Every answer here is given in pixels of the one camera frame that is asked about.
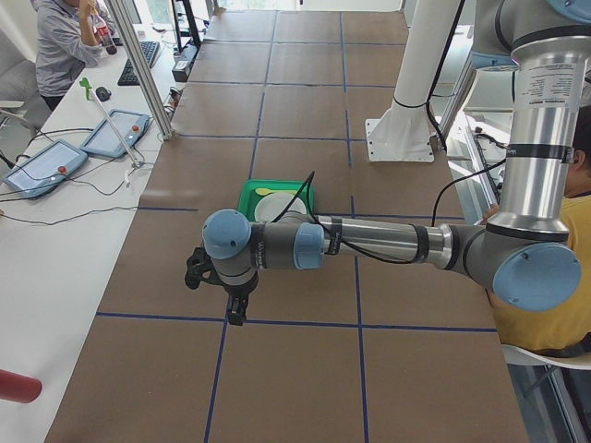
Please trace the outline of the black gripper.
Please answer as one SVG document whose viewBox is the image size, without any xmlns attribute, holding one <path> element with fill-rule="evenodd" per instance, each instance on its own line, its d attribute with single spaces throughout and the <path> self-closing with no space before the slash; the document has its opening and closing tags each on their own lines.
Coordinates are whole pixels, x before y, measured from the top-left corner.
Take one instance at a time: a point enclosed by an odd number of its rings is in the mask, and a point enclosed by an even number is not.
<svg viewBox="0 0 591 443">
<path fill-rule="evenodd" d="M 248 298 L 256 290 L 257 286 L 257 273 L 254 273 L 246 282 L 241 284 L 225 283 L 223 285 L 223 288 L 230 296 L 226 316 L 231 325 L 244 325 L 247 320 Z"/>
</svg>

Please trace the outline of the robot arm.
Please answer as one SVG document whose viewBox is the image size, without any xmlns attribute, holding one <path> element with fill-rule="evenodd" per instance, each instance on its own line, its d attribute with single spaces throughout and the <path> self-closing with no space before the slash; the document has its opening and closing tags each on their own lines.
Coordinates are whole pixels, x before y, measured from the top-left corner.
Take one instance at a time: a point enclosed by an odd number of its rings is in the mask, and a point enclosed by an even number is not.
<svg viewBox="0 0 591 443">
<path fill-rule="evenodd" d="M 590 57 L 586 1 L 480 1 L 474 53 L 518 75 L 499 212 L 483 226 L 399 224 L 283 211 L 249 221 L 214 212 L 187 261 L 186 285 L 223 287 L 233 325 L 247 317 L 261 269 L 317 269 L 347 252 L 392 264 L 429 263 L 463 274 L 528 311 L 566 301 L 582 265 L 566 245 L 562 193 Z"/>
</svg>

